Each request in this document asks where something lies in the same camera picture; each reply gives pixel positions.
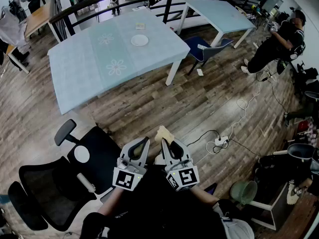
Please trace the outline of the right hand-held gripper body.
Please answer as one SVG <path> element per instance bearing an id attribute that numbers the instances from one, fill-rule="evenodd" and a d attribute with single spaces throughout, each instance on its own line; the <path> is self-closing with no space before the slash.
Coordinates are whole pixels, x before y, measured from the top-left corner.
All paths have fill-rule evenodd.
<path id="1" fill-rule="evenodd" d="M 199 183 L 198 169 L 192 159 L 166 166 L 165 172 L 167 181 L 175 191 L 187 190 Z"/>

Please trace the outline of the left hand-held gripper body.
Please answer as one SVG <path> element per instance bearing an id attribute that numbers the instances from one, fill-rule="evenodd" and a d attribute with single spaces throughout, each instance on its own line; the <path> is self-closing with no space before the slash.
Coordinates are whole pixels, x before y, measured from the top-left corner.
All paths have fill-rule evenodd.
<path id="1" fill-rule="evenodd" d="M 124 190 L 133 191 L 146 172 L 146 168 L 135 165 L 123 158 L 118 158 L 117 167 L 113 171 L 112 185 Z"/>

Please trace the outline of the beige sponge piece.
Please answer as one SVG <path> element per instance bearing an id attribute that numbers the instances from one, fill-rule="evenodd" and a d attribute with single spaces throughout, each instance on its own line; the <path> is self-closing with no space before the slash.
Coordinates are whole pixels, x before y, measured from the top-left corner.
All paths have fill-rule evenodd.
<path id="1" fill-rule="evenodd" d="M 169 145 L 174 141 L 174 135 L 169 132 L 163 125 L 161 125 L 155 136 L 155 142 L 160 143 L 162 139 L 165 139 Z"/>

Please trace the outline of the white plate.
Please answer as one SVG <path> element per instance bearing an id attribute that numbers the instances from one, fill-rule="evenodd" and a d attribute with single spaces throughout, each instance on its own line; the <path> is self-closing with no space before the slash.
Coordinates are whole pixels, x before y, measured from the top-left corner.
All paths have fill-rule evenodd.
<path id="1" fill-rule="evenodd" d="M 131 38 L 131 43 L 134 45 L 134 46 L 145 46 L 147 45 L 149 42 L 149 39 L 147 36 L 145 35 L 142 35 L 142 34 L 137 34 L 137 35 L 134 35 L 132 38 Z"/>

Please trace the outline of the person's left forearm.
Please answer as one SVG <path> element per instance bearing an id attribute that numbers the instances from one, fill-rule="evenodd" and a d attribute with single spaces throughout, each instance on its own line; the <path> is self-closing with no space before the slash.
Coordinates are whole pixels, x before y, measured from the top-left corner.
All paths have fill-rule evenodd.
<path id="1" fill-rule="evenodd" d="M 111 192 L 106 202 L 99 208 L 98 213 L 104 216 L 111 215 L 115 211 L 123 192 L 124 192 L 124 189 L 116 187 Z"/>

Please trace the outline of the person's right forearm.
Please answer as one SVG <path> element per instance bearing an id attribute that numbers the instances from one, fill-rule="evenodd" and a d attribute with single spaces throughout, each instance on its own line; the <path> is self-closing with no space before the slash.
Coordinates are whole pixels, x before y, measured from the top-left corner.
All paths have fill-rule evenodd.
<path id="1" fill-rule="evenodd" d="M 210 195 L 206 191 L 202 190 L 199 186 L 193 186 L 190 191 L 196 196 L 196 198 L 204 204 L 214 206 L 219 199 L 213 195 Z"/>

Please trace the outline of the black mesh office chair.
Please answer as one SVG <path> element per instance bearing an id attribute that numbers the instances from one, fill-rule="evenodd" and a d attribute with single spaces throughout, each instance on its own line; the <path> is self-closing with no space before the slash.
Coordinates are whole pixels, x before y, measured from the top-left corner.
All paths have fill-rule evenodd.
<path id="1" fill-rule="evenodd" d="M 79 211 L 112 187 L 113 169 L 121 149 L 100 127 L 91 128 L 81 139 L 71 132 L 77 126 L 67 120 L 54 137 L 75 145 L 67 156 L 40 165 L 24 165 L 8 197 L 24 223 L 33 231 L 52 226 L 64 232 Z"/>

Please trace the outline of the person's black shirt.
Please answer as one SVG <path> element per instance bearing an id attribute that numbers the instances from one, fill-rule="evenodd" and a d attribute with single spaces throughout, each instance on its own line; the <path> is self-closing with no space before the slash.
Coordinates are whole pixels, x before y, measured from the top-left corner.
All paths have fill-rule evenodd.
<path id="1" fill-rule="evenodd" d="M 213 206 L 188 190 L 176 192 L 162 166 L 148 167 L 134 191 L 124 190 L 115 211 L 87 215 L 79 239 L 226 239 Z"/>

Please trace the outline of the green bucket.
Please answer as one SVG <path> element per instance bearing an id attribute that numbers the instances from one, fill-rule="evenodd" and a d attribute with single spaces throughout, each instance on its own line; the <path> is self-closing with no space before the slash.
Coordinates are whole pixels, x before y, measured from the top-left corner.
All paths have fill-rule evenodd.
<path id="1" fill-rule="evenodd" d="M 230 196 L 242 205 L 250 204 L 257 194 L 255 181 L 237 181 L 230 189 Z"/>

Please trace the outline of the grey waist bag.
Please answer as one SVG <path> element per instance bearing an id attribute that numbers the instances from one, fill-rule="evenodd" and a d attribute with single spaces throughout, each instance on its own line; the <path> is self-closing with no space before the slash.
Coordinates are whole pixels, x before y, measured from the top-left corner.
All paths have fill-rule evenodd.
<path id="1" fill-rule="evenodd" d="M 255 239 L 254 232 L 250 225 L 239 218 L 237 213 L 231 211 L 223 212 L 217 210 L 225 230 L 226 239 Z"/>

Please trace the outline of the light blue floral tablecloth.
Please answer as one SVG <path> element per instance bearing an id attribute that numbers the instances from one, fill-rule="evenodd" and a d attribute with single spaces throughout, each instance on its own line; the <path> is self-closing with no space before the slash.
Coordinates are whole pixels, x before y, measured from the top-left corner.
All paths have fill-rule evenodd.
<path id="1" fill-rule="evenodd" d="M 136 30 L 144 23 L 145 30 Z M 148 37 L 145 46 L 131 38 Z M 189 46 L 149 10 L 132 11 L 86 28 L 48 51 L 60 112 L 151 70 L 171 65 L 171 83 Z"/>

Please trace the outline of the dark blue chair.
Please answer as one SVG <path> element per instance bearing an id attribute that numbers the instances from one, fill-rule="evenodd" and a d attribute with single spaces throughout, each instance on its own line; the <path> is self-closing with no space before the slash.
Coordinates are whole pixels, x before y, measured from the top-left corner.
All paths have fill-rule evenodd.
<path id="1" fill-rule="evenodd" d="M 185 43 L 190 48 L 189 54 L 195 59 L 195 63 L 187 75 L 189 76 L 192 73 L 192 71 L 195 69 L 198 63 L 202 63 L 202 66 L 204 66 L 211 57 L 215 56 L 216 54 L 224 50 L 227 46 L 233 43 L 233 41 L 234 40 L 232 39 L 223 38 L 219 46 L 211 47 L 204 39 L 202 39 L 199 36 L 194 36 L 185 40 Z M 204 45 L 207 48 L 201 50 L 197 48 L 198 44 Z"/>

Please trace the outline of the grey plastic bin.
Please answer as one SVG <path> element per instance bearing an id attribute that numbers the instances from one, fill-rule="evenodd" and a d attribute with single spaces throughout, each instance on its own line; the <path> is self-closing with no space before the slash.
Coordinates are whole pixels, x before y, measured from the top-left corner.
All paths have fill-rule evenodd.
<path id="1" fill-rule="evenodd" d="M 315 148 L 311 145 L 304 143 L 295 143 L 288 147 L 287 153 L 297 159 L 301 159 L 304 161 L 310 161 Z"/>

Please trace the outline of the white table with blue top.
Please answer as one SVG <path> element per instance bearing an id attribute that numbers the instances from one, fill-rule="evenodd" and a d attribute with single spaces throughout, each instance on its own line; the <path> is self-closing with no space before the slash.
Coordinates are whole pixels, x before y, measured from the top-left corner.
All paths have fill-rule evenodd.
<path id="1" fill-rule="evenodd" d="M 219 0 L 186 0 L 185 7 L 181 15 L 181 20 L 177 29 L 177 34 L 181 33 L 186 15 L 189 9 L 193 9 L 210 23 L 218 34 L 211 43 L 215 47 L 219 40 L 226 33 L 245 30 L 246 32 L 236 42 L 236 49 L 248 34 L 255 28 L 255 25 L 241 14 L 235 7 L 226 1 Z"/>

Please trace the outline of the wooden desk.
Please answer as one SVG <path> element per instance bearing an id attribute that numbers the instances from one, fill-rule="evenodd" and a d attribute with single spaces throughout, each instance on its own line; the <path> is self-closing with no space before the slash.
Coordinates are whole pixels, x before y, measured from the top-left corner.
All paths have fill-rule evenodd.
<path id="1" fill-rule="evenodd" d="M 35 33 L 47 23 L 49 24 L 49 26 L 51 26 L 49 23 L 49 19 L 50 4 L 47 3 L 26 18 L 24 38 L 29 38 L 33 33 Z M 28 74 L 29 71 L 27 70 L 27 68 L 14 55 L 12 55 L 12 52 L 16 50 L 16 48 L 17 46 L 9 44 L 6 55 L 11 58 L 22 71 Z"/>

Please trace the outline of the white metal frame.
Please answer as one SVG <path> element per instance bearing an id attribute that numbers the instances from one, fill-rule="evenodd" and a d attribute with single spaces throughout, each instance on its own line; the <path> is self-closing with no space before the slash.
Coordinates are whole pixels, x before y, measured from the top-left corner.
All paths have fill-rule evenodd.
<path id="1" fill-rule="evenodd" d="M 251 221 L 261 225 L 263 227 L 266 227 L 268 229 L 274 230 L 276 231 L 277 229 L 279 229 L 279 226 L 276 224 L 276 220 L 274 218 L 274 214 L 276 212 L 275 207 L 277 206 L 278 201 L 280 200 L 280 198 L 282 197 L 282 195 L 284 194 L 285 190 L 288 189 L 288 183 L 285 183 L 282 190 L 280 191 L 278 197 L 275 199 L 275 201 L 273 202 L 273 204 L 264 204 L 261 202 L 257 202 L 257 201 L 252 201 L 249 205 L 255 208 L 259 208 L 262 209 L 263 211 L 268 211 L 271 214 L 271 218 L 272 218 L 272 224 L 266 223 L 264 221 L 258 220 L 256 218 L 251 218 Z"/>

